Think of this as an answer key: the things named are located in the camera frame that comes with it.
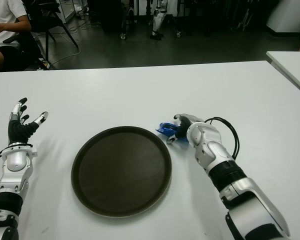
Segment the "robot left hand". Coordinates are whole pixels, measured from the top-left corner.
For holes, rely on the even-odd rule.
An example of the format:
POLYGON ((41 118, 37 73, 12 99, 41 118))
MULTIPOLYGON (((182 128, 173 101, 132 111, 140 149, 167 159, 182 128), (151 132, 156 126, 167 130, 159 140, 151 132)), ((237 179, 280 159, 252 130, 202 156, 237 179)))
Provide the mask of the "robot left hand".
POLYGON ((42 112, 39 117, 30 123, 25 124, 29 119, 29 115, 24 115, 24 111, 27 109, 27 98, 20 99, 12 108, 8 122, 8 143, 9 145, 15 143, 27 144, 30 137, 37 131, 48 118, 49 113, 47 111, 42 112))

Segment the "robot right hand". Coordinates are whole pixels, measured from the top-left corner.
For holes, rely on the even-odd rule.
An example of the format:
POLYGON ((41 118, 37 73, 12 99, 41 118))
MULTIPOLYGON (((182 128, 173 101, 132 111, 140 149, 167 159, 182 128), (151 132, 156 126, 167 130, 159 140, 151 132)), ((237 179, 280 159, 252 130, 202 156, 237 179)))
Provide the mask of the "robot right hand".
POLYGON ((186 113, 176 114, 176 115, 174 115, 173 119, 179 120, 180 125, 179 125, 178 129, 176 130, 175 134, 173 134, 166 140, 167 144, 172 144, 176 140, 186 139, 188 128, 193 123, 204 122, 203 119, 196 117, 194 115, 191 115, 191 114, 186 114, 186 113))

